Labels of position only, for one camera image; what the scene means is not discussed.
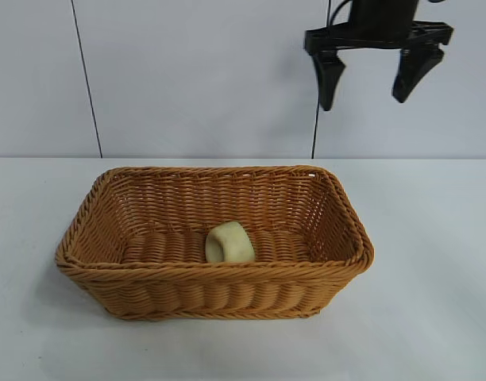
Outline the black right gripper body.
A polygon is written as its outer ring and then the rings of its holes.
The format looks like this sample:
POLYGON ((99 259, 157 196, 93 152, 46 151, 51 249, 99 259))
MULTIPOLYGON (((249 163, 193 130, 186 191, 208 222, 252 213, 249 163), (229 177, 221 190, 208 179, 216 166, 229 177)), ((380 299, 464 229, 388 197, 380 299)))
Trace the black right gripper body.
POLYGON ((327 11, 326 26, 305 32, 307 52, 353 48, 401 49, 447 45, 453 27, 415 19, 419 0, 342 1, 327 11))

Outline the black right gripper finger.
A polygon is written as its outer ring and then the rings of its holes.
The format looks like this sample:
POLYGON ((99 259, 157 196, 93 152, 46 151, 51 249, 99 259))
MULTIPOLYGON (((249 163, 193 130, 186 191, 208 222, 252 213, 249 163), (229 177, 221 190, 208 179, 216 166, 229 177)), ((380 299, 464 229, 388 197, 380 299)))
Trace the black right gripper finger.
POLYGON ((419 45, 400 51, 392 96, 404 103, 425 75, 440 64, 445 53, 437 45, 419 45))
POLYGON ((330 111, 339 79, 345 70, 345 64, 336 51, 323 51, 313 56, 314 68, 318 82, 319 104, 324 111, 330 111))

